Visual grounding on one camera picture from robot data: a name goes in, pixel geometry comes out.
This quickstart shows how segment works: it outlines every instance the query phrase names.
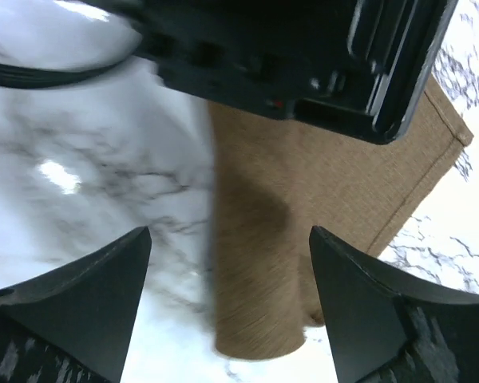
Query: black cable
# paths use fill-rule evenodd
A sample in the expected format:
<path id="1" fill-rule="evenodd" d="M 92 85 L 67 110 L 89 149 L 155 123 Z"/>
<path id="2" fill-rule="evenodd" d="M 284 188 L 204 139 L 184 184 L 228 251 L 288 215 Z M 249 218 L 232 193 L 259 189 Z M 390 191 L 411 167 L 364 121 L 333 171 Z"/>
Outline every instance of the black cable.
<path id="1" fill-rule="evenodd" d="M 90 0 L 86 2 L 91 6 L 103 3 L 99 8 L 117 15 L 124 15 L 135 22 L 139 29 L 141 23 L 140 8 L 131 4 L 120 2 L 107 2 L 103 0 Z M 141 44 L 131 49 L 127 54 L 116 58 L 110 64 L 96 65 L 79 70 L 51 70 L 25 68 L 15 65 L 0 64 L 0 86 L 12 89 L 50 89 L 67 85 L 79 84 L 91 80 L 117 69 L 126 64 L 132 57 L 140 52 Z"/>

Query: tan fabric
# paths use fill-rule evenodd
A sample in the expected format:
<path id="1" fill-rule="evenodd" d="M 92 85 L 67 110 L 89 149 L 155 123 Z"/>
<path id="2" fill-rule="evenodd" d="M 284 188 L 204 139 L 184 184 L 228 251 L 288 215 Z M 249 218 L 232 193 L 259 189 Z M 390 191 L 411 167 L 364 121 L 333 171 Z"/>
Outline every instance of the tan fabric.
<path id="1" fill-rule="evenodd" d="M 472 133 L 435 80 L 407 136 L 374 146 L 209 106 L 216 138 L 216 348 L 278 357 L 323 324 L 308 235 L 321 225 L 378 256 Z"/>

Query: textured black plastic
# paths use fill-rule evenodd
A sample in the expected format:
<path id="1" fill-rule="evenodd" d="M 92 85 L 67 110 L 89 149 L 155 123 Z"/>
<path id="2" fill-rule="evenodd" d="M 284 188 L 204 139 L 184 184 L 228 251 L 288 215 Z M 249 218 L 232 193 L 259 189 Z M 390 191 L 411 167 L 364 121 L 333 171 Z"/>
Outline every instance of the textured black plastic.
<path id="1" fill-rule="evenodd" d="M 310 245 L 338 383 L 479 383 L 479 295 L 416 278 L 322 227 Z"/>
<path id="2" fill-rule="evenodd" d="M 374 144 L 408 128 L 457 0 L 146 0 L 169 88 Z"/>
<path id="3" fill-rule="evenodd" d="M 18 349 L 32 339 L 53 352 L 48 352 L 44 361 L 38 354 L 35 360 L 43 364 L 31 365 L 31 369 L 45 366 L 47 375 L 57 364 L 56 358 L 59 369 L 67 359 L 75 369 L 96 376 L 91 381 L 118 383 L 150 251 L 149 231 L 139 227 L 91 255 L 0 290 L 0 363 L 9 363 L 8 354 L 18 354 L 4 352 L 15 344 L 14 339 L 23 342 L 14 346 Z M 29 366 L 25 367 L 23 373 L 31 373 Z M 29 376 L 12 377 L 10 382 L 30 382 Z M 36 382 L 52 383 L 46 376 Z"/>

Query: marble countertop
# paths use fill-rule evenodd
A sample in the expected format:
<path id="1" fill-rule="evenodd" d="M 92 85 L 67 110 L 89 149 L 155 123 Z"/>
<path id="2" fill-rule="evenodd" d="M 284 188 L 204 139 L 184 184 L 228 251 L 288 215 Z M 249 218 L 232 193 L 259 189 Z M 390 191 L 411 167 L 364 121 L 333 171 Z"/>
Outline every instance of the marble countertop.
<path id="1" fill-rule="evenodd" d="M 76 3 L 0 0 L 0 62 L 89 65 L 136 39 L 120 20 Z M 479 0 L 460 0 L 433 75 L 475 139 L 382 259 L 479 294 Z M 0 288 L 148 224 L 152 261 L 124 383 L 333 383 L 325 328 L 307 330 L 301 349 L 273 361 L 213 351 L 212 146 L 203 110 L 157 84 L 140 60 L 91 85 L 0 89 Z"/>

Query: black plastic casing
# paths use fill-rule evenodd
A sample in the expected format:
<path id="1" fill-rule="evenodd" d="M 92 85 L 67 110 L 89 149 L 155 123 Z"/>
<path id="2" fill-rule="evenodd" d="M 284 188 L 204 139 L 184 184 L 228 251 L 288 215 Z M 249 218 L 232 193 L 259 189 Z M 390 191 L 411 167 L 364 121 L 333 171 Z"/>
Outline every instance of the black plastic casing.
<path id="1" fill-rule="evenodd" d="M 457 0 L 147 0 L 164 84 L 373 144 L 403 136 Z"/>

